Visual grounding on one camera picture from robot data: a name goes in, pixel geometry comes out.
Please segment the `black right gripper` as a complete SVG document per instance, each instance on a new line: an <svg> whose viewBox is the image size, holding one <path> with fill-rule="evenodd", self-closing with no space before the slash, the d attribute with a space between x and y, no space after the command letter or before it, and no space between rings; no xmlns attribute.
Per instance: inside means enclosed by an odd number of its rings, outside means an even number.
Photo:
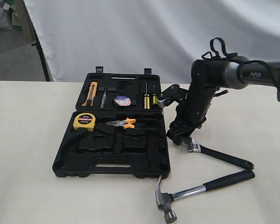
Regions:
<svg viewBox="0 0 280 224"><path fill-rule="evenodd" d="M217 91L217 87L200 88L190 86L186 98L176 109L176 118L169 125L167 137L176 145L189 137L206 121L206 113Z"/></svg>

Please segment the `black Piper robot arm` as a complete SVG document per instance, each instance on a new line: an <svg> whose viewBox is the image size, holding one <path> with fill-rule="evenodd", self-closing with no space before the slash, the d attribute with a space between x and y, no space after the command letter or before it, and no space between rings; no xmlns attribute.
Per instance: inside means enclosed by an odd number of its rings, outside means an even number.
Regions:
<svg viewBox="0 0 280 224"><path fill-rule="evenodd" d="M206 113L219 88L241 90L248 85L272 86L280 102L280 61L248 60L243 56L194 61L191 83L178 100L176 118L167 136L177 145L206 121Z"/></svg>

